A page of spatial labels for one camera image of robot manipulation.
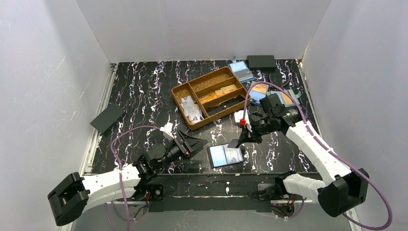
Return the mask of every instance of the black table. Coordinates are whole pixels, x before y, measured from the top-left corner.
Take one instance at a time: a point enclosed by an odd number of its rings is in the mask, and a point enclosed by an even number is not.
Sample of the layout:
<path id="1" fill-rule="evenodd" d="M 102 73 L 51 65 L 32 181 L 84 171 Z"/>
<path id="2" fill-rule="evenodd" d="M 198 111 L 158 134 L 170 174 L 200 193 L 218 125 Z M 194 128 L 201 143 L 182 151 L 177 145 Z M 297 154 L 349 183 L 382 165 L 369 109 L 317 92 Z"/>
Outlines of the black table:
<path id="1" fill-rule="evenodd" d="M 174 129 L 182 128 L 197 138 L 208 140 L 208 145 L 230 142 L 240 134 L 233 124 L 233 115 L 214 121 L 200 129 L 190 131 L 178 110 L 170 90 L 186 81 L 197 78 L 211 71 L 226 66 L 231 61 L 171 61 L 171 62 L 138 62 L 119 63 L 109 103 L 115 103 L 126 111 L 119 125 L 109 134 L 101 135 L 93 161 L 93 174 L 113 170 L 117 165 L 109 149 L 109 143 L 121 133 L 140 125 L 163 126 L 173 123 Z M 296 60 L 277 60 L 278 68 L 274 71 L 254 70 L 258 81 L 268 77 L 272 83 L 293 89 L 300 93 L 299 102 L 307 118 L 316 128 L 316 123 L 305 88 L 302 83 Z M 250 112 L 261 112 L 258 106 L 250 106 Z M 297 172 L 316 172 L 315 167 L 299 148 L 280 132 L 263 137 L 261 144 L 246 144 L 244 162 L 232 166 L 210 167 L 206 148 L 191 160 L 178 160 L 163 168 L 162 174 L 221 174 L 221 173 L 279 173 L 288 170 Z M 154 143 L 168 141 L 162 133 L 143 128 L 135 131 L 117 142 L 119 156 L 123 161 L 132 163 L 140 154 Z"/>

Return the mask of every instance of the white panel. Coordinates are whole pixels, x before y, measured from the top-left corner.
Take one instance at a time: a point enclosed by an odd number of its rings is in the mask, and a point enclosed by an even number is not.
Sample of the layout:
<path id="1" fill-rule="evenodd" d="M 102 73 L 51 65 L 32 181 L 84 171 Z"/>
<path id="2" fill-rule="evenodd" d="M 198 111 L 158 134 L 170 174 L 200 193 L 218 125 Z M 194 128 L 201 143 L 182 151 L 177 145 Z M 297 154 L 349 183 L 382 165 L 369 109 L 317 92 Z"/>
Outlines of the white panel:
<path id="1" fill-rule="evenodd" d="M 0 230 L 57 230 L 47 194 L 80 170 L 110 64 L 74 0 L 0 2 Z"/>
<path id="2" fill-rule="evenodd" d="M 123 187 L 131 189 L 131 192 L 128 195 L 129 197 L 135 192 L 134 187 L 137 186 L 140 181 L 138 175 L 139 172 L 133 165 L 128 165 L 122 170 Z M 92 204 L 92 206 L 87 205 L 86 209 L 90 209 L 95 205 L 101 205 L 103 203 L 112 201 L 112 198 L 110 200 L 101 199 L 108 198 L 108 194 L 110 193 L 112 194 L 111 197 L 120 195 L 119 198 L 123 198 L 119 180 L 119 170 L 113 170 L 94 176 L 84 176 L 84 180 L 82 181 L 82 183 L 85 187 L 85 190 L 89 190 L 90 192 L 88 204 Z"/>
<path id="3" fill-rule="evenodd" d="M 302 58 L 331 0 L 77 0 L 112 63 Z"/>
<path id="4" fill-rule="evenodd" d="M 283 180 L 283 185 L 288 193 L 301 195 L 304 198 L 310 199 L 313 203 L 317 203 L 318 189 L 326 187 L 326 184 L 321 180 L 315 180 L 308 177 L 302 177 L 299 174 L 292 174 Z"/>
<path id="5" fill-rule="evenodd" d="M 383 190 L 390 231 L 408 230 L 407 11 L 407 1 L 333 0 L 304 58 L 322 135 Z M 386 222 L 372 188 L 356 210 L 364 224 Z"/>
<path id="6" fill-rule="evenodd" d="M 123 203 L 115 204 L 117 211 L 126 216 Z M 294 204 L 297 211 L 300 203 Z M 130 213 L 136 213 L 139 207 L 130 207 Z M 126 230 L 123 221 L 108 206 L 112 223 L 118 231 Z M 251 210 L 228 211 L 165 211 L 148 213 L 136 223 L 132 222 L 132 231 L 351 231 L 343 216 L 329 217 L 319 204 L 307 203 L 302 212 L 288 222 L 272 217 L 272 213 L 257 213 Z M 112 231 L 105 218 L 104 206 L 100 205 L 82 214 L 73 225 L 72 231 Z"/>
<path id="7" fill-rule="evenodd" d="M 313 129 L 310 121 L 305 124 L 303 121 L 297 122 L 295 127 L 290 127 L 286 136 L 292 140 L 300 150 L 309 158 L 312 164 L 322 177 L 326 185 L 335 181 L 335 176 L 341 177 L 349 174 L 351 170 L 342 162 L 338 161 L 334 156 L 328 153 L 324 148 L 314 140 L 314 137 L 307 131 L 306 126 L 309 126 L 313 134 L 329 149 L 331 147 L 317 134 Z"/>

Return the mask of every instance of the brown compartment tray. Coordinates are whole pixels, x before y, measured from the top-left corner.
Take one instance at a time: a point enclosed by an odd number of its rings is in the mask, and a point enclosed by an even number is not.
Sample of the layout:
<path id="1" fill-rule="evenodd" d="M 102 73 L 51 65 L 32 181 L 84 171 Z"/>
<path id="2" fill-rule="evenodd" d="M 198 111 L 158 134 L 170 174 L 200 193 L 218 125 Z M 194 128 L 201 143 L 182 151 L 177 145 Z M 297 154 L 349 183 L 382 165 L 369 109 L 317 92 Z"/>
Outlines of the brown compartment tray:
<path id="1" fill-rule="evenodd" d="M 231 84 L 234 84 L 237 87 L 235 91 L 225 94 L 212 101 L 208 101 L 204 104 L 200 103 L 199 98 Z M 227 100 L 237 97 L 238 95 L 241 95 L 242 97 L 245 98 L 246 93 L 247 93 L 246 88 L 239 82 L 234 73 L 227 66 L 220 68 L 216 71 L 213 71 L 211 73 L 208 73 L 206 75 L 203 75 L 201 77 L 198 77 L 196 79 L 193 79 L 191 81 L 188 81 L 186 83 L 183 83 L 181 85 L 178 85 L 171 90 L 173 99 L 176 102 L 177 107 L 179 107 L 181 114 L 183 115 L 185 121 L 187 122 L 187 125 L 191 130 L 201 128 L 202 126 L 209 124 L 217 119 L 220 119 L 226 115 L 229 115 L 231 113 L 243 109 L 244 102 L 240 102 L 212 116 L 208 116 L 208 113 L 206 111 L 206 108 L 219 105 Z M 190 95 L 194 99 L 195 103 L 200 107 L 203 113 L 204 119 L 196 124 L 193 124 L 184 115 L 184 110 L 181 107 L 181 98 L 186 97 L 188 95 Z"/>

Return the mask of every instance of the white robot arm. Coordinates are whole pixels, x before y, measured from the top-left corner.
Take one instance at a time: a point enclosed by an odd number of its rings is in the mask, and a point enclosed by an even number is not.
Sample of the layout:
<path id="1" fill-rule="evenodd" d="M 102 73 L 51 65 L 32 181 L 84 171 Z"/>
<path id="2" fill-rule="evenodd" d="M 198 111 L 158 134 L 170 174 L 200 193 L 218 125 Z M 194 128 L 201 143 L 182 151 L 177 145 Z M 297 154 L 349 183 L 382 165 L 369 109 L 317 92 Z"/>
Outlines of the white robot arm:
<path id="1" fill-rule="evenodd" d="M 292 140 L 316 167 L 322 180 L 303 177 L 295 172 L 287 172 L 275 178 L 275 184 L 262 194 L 267 200 L 273 196 L 297 194 L 318 202 L 323 210 L 337 217 L 347 210 L 363 203 L 366 199 L 368 182 L 334 158 L 326 142 L 314 131 L 311 123 L 301 119 L 295 106 L 286 106 L 277 94 L 260 100 L 264 114 L 252 113 L 248 119 L 241 119 L 237 112 L 235 122 L 242 128 L 239 139 L 233 139 L 229 148 L 237 148 L 246 142 L 262 142 L 262 136 L 281 131 Z M 318 139 L 327 148 L 323 148 Z M 364 169 L 359 169 L 365 176 Z"/>
<path id="2" fill-rule="evenodd" d="M 172 123 L 160 128 L 163 135 L 172 141 L 167 147 L 155 144 L 135 163 L 122 168 L 123 188 L 127 198 L 137 190 L 147 189 L 145 183 L 157 176 L 155 168 L 170 164 L 179 157 L 190 159 L 207 144 L 206 140 L 188 136 L 180 130 L 173 135 L 172 128 Z M 123 198 L 119 179 L 118 169 L 93 176 L 80 177 L 78 172 L 69 174 L 48 194 L 56 224 L 66 225 L 92 207 Z M 156 192 L 154 196 L 161 196 L 162 193 Z"/>

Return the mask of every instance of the purple cable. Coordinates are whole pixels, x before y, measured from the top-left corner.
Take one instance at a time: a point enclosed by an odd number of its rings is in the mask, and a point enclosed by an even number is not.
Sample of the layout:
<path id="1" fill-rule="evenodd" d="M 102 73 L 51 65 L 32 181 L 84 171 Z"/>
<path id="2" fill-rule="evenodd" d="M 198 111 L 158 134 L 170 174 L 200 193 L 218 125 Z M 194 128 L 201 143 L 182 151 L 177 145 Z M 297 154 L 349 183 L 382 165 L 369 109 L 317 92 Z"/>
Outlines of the purple cable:
<path id="1" fill-rule="evenodd" d="M 299 215 L 299 213 L 302 211 L 302 209 L 303 209 L 303 205 L 305 205 L 305 199 L 302 197 L 302 204 L 300 205 L 300 208 L 299 208 L 299 210 L 295 213 L 295 214 L 293 214 L 292 216 L 290 216 L 290 217 L 288 217 L 288 218 L 294 218 L 294 217 L 296 217 L 297 215 Z"/>
<path id="2" fill-rule="evenodd" d="M 290 94 L 288 94 L 288 93 L 287 93 L 285 90 L 283 90 L 282 88 L 276 86 L 275 84 L 268 83 L 268 82 L 265 82 L 265 81 L 257 82 L 257 83 L 255 83 L 254 85 L 252 85 L 252 86 L 248 89 L 248 92 L 247 92 L 246 97 L 245 97 L 245 103 L 244 103 L 244 109 L 243 109 L 243 117 L 242 117 L 242 119 L 245 119 L 245 113 L 246 113 L 246 107 L 247 107 L 247 101 L 248 101 L 247 99 L 248 99 L 248 96 L 249 96 L 249 92 L 252 90 L 252 88 L 253 88 L 254 86 L 256 86 L 256 85 L 258 85 L 258 84 L 266 84 L 266 85 L 272 86 L 272 87 L 274 87 L 274 88 L 280 90 L 280 91 L 281 91 L 283 94 L 285 94 L 287 97 L 289 97 L 289 99 L 292 100 L 292 102 L 296 105 L 297 109 L 299 110 L 299 113 L 300 113 L 300 116 L 302 117 L 303 122 L 304 122 L 305 124 L 307 124 L 307 121 L 306 121 L 305 115 L 303 114 L 302 108 L 301 108 L 300 105 L 294 100 L 294 98 L 292 98 L 292 96 L 290 96 Z M 309 125 L 306 125 L 306 129 L 307 129 L 307 131 L 313 136 L 313 131 L 312 131 L 312 129 L 309 127 Z M 314 137 L 314 140 L 316 140 L 316 142 L 317 142 L 318 144 L 320 144 L 320 146 L 321 146 L 324 150 L 328 150 L 328 149 L 329 149 L 328 147 L 326 147 L 326 146 L 323 144 L 323 142 L 322 142 L 317 136 Z M 354 171 L 355 173 L 357 173 L 357 175 L 361 176 L 364 180 L 366 180 L 366 181 L 373 187 L 373 189 L 378 193 L 378 195 L 381 197 L 382 201 L 384 201 L 385 207 L 387 208 L 387 212 L 388 212 L 388 220 L 387 220 L 387 222 L 386 222 L 384 225 L 379 226 L 379 227 L 372 227 L 372 226 L 363 225 L 363 224 L 361 224 L 361 223 L 359 223 L 359 222 L 357 222 L 357 221 L 351 219 L 351 218 L 348 217 L 345 213 L 343 213 L 343 216 L 346 217 L 349 221 L 353 222 L 354 224 L 356 224 L 356 225 L 358 225 L 358 226 L 361 226 L 361 227 L 363 227 L 363 228 L 365 228 L 365 229 L 368 229 L 368 230 L 384 230 L 384 229 L 388 228 L 388 227 L 391 225 L 391 222 L 393 221 L 393 212 L 392 212 L 390 203 L 388 202 L 387 198 L 385 198 L 384 193 L 380 190 L 380 188 L 379 188 L 373 181 L 371 181 L 368 177 L 366 177 L 366 175 L 364 175 L 362 172 L 360 172 L 356 167 L 352 166 L 352 165 L 351 165 L 350 163 L 348 163 L 346 160 L 344 160 L 343 158 L 339 157 L 335 152 L 329 151 L 329 154 L 332 155 L 332 156 L 333 156 L 334 158 L 336 158 L 337 160 L 339 160 L 339 161 L 341 161 L 342 163 L 344 163 L 345 165 L 347 165 L 352 171 Z"/>
<path id="3" fill-rule="evenodd" d="M 117 230 L 115 229 L 114 225 L 112 224 L 111 218 L 109 217 L 108 204 L 107 204 L 107 203 L 105 203 L 105 214 L 106 214 L 106 218 L 108 218 L 108 222 L 109 222 L 109 225 L 111 226 L 112 230 L 113 230 L 113 231 L 117 231 Z"/>
<path id="4" fill-rule="evenodd" d="M 116 216 L 118 216 L 118 217 L 119 217 L 120 219 L 122 219 L 122 220 L 128 220 L 128 219 L 126 219 L 125 217 L 123 217 L 122 215 L 119 214 L 119 212 L 118 212 L 118 211 L 116 210 L 116 208 L 115 208 L 115 205 L 114 205 L 114 202 L 113 202 L 113 201 L 111 201 L 111 205 L 112 205 L 112 208 L 113 208 L 113 210 L 114 210 Z"/>
<path id="5" fill-rule="evenodd" d="M 125 133 L 123 133 L 122 135 L 116 137 L 116 138 L 111 142 L 111 145 L 110 145 L 110 146 L 111 146 L 111 151 L 113 152 L 113 154 L 114 154 L 114 156 L 115 156 L 115 158 L 116 158 L 116 160 L 117 160 L 117 162 L 118 162 L 118 164 L 119 164 L 119 184 L 120 184 L 120 189 L 122 190 L 123 202 L 125 203 L 126 216 L 127 216 L 127 218 L 126 218 L 126 221 L 127 221 L 127 228 L 126 228 L 126 230 L 127 230 L 127 231 L 129 231 L 129 229 L 130 229 L 129 207 L 128 207 L 128 202 L 127 202 L 128 200 L 127 200 L 126 194 L 125 194 L 125 187 L 123 186 L 123 179 L 122 179 L 122 168 L 123 168 L 123 165 L 122 165 L 122 160 L 119 158 L 119 156 L 117 155 L 117 153 L 116 153 L 116 151 L 115 151 L 115 144 L 116 144 L 116 141 L 117 141 L 118 139 L 122 138 L 122 137 L 125 136 L 126 134 L 129 134 L 130 132 L 132 132 L 132 131 L 134 131 L 134 130 L 137 130 L 137 129 L 139 129 L 139 128 L 160 129 L 160 128 L 158 128 L 158 127 L 150 126 L 150 125 L 138 126 L 138 127 L 132 128 L 132 129 L 126 131 Z"/>

